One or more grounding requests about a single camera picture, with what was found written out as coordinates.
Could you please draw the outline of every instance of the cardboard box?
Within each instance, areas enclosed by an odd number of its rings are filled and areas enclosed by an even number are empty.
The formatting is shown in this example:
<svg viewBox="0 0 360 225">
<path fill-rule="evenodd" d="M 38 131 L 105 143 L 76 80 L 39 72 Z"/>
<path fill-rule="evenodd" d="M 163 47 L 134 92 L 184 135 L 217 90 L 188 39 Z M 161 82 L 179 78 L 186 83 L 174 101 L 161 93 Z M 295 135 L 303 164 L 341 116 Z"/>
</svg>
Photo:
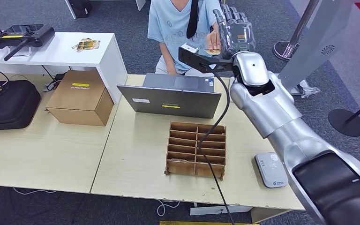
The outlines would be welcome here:
<svg viewBox="0 0 360 225">
<path fill-rule="evenodd" d="M 61 123 L 105 126 L 113 101 L 97 71 L 68 71 L 46 105 Z"/>
<path fill-rule="evenodd" d="M 212 125 L 171 122 L 166 152 L 165 174 L 178 173 L 213 177 L 198 143 Z M 222 180 L 226 164 L 226 127 L 218 125 L 202 142 L 201 151 L 212 165 L 215 176 Z"/>
</svg>

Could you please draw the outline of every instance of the yellow label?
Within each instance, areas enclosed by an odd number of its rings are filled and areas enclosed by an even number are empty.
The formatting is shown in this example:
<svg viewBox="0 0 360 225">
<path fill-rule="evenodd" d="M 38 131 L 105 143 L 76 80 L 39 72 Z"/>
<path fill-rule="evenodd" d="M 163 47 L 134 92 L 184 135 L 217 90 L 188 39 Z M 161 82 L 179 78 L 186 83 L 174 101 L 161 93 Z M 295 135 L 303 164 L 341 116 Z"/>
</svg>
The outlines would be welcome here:
<svg viewBox="0 0 360 225">
<path fill-rule="evenodd" d="M 3 36 L 2 38 L 22 38 L 22 35 L 8 35 L 8 36 Z"/>
<path fill-rule="evenodd" d="M 174 106 L 174 105 L 162 105 L 162 107 L 180 109 L 180 106 Z"/>
<path fill-rule="evenodd" d="M 89 87 L 89 84 L 87 84 L 87 83 L 72 83 L 72 86 L 76 86 L 76 87 Z"/>
</svg>

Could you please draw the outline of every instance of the laptop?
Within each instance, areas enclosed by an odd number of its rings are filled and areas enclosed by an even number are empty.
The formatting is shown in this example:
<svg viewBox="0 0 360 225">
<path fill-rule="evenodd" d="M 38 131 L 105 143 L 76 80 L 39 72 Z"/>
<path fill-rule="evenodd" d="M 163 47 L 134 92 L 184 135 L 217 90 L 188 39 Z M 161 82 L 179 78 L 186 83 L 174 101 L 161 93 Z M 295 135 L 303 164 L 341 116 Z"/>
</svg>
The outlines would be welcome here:
<svg viewBox="0 0 360 225">
<path fill-rule="evenodd" d="M 221 97 L 213 83 L 213 78 L 148 73 L 142 87 L 117 87 L 136 112 L 211 119 Z"/>
</svg>

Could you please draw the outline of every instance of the robotic arm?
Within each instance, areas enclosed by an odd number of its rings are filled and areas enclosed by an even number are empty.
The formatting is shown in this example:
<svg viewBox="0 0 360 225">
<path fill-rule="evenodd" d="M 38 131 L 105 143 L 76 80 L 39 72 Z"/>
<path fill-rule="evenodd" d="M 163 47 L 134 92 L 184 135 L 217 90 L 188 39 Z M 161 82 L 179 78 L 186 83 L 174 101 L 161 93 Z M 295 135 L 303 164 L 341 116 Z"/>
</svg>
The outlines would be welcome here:
<svg viewBox="0 0 360 225">
<path fill-rule="evenodd" d="M 236 17 L 235 23 L 234 13 L 226 13 L 227 9 L 223 6 L 224 14 L 230 17 L 227 20 L 215 12 L 224 46 L 222 59 L 200 56 L 197 49 L 184 45 L 179 48 L 180 61 L 203 73 L 210 72 L 208 66 L 213 65 L 215 72 L 233 71 L 235 82 L 230 89 L 233 102 L 260 135 L 269 140 L 307 213 L 323 224 L 360 225 L 360 162 L 327 143 L 301 119 L 293 97 L 267 71 L 259 54 L 236 46 L 239 41 L 232 41 L 231 37 L 247 37 L 240 27 L 245 28 L 249 22 Z"/>
</svg>

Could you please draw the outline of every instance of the cardboard compartment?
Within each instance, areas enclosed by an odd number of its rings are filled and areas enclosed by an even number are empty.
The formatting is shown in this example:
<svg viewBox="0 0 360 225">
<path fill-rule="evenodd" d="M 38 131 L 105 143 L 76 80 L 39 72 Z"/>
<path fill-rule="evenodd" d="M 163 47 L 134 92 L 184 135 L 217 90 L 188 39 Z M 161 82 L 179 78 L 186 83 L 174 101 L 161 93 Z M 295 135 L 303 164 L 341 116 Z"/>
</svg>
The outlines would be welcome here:
<svg viewBox="0 0 360 225">
<path fill-rule="evenodd" d="M 195 162 L 195 154 L 168 152 L 167 159 L 177 162 Z"/>
<path fill-rule="evenodd" d="M 206 156 L 211 164 L 217 165 L 225 165 L 225 157 L 220 156 Z M 197 163 L 207 163 L 205 157 L 203 155 L 196 155 L 196 162 Z"/>
<path fill-rule="evenodd" d="M 196 143 L 196 141 L 192 141 L 192 140 L 188 140 L 188 139 L 169 137 L 169 144 L 195 147 L 195 143 Z"/>
<path fill-rule="evenodd" d="M 197 140 L 201 140 L 205 134 L 198 134 Z M 204 141 L 225 142 L 225 135 L 208 135 Z"/>
<path fill-rule="evenodd" d="M 172 122 L 170 124 L 170 129 L 178 131 L 196 132 L 196 124 Z"/>
<path fill-rule="evenodd" d="M 211 125 L 198 124 L 198 133 L 199 134 L 206 134 L 211 127 L 212 127 Z M 214 128 L 214 130 L 211 132 L 211 134 L 225 135 L 225 127 L 217 126 L 217 127 Z"/>
<path fill-rule="evenodd" d="M 168 152 L 180 152 L 195 154 L 195 147 L 168 144 Z"/>
<path fill-rule="evenodd" d="M 212 177 L 213 174 L 206 163 L 203 153 L 212 164 L 217 178 L 223 179 L 226 164 L 226 130 L 217 126 L 202 142 L 202 149 L 196 144 L 209 131 L 212 125 L 172 122 L 166 157 L 165 174 L 171 173 Z"/>
<path fill-rule="evenodd" d="M 195 163 L 176 162 L 176 161 L 168 160 L 166 163 L 166 168 L 167 168 L 167 170 L 165 171 L 166 175 L 169 175 L 169 173 L 190 175 L 190 174 L 194 174 Z"/>
<path fill-rule="evenodd" d="M 223 165 L 212 165 L 213 172 L 215 173 L 216 178 L 222 180 L 224 176 L 224 166 Z M 201 177 L 213 177 L 212 171 L 210 171 L 209 165 L 206 163 L 196 163 L 195 164 L 195 175 Z"/>
<path fill-rule="evenodd" d="M 170 137 L 182 138 L 182 139 L 195 140 L 196 133 L 195 132 L 171 130 L 170 133 L 169 133 L 169 136 Z"/>
<path fill-rule="evenodd" d="M 204 149 L 201 148 L 201 150 L 199 150 L 198 148 L 196 148 L 196 153 L 198 155 L 202 155 L 201 151 L 203 153 L 205 153 L 206 156 L 221 156 L 221 157 L 225 157 L 225 150 L 224 149 Z"/>
<path fill-rule="evenodd" d="M 207 149 L 225 149 L 225 142 L 208 142 L 203 141 L 201 148 Z"/>
</svg>

